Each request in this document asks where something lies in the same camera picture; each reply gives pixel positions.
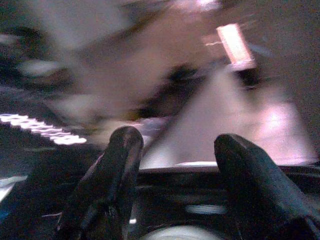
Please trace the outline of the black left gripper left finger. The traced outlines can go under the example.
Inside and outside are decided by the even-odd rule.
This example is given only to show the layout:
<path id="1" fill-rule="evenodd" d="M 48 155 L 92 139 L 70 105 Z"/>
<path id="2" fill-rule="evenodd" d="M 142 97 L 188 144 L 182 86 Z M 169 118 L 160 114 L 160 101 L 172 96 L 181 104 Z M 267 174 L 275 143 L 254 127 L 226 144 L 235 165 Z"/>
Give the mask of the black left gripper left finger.
<path id="1" fill-rule="evenodd" d="M 144 140 L 133 126 L 117 128 L 64 205 L 59 240 L 125 240 Z"/>

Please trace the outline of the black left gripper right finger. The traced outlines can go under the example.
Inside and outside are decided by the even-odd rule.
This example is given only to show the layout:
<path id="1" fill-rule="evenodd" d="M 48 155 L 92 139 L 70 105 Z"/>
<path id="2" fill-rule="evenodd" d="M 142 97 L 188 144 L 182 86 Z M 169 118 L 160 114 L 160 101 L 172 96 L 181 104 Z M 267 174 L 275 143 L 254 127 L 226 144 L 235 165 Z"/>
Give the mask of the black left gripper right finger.
<path id="1" fill-rule="evenodd" d="M 318 240 L 320 213 L 253 142 L 231 133 L 214 141 L 229 203 L 245 240 Z"/>

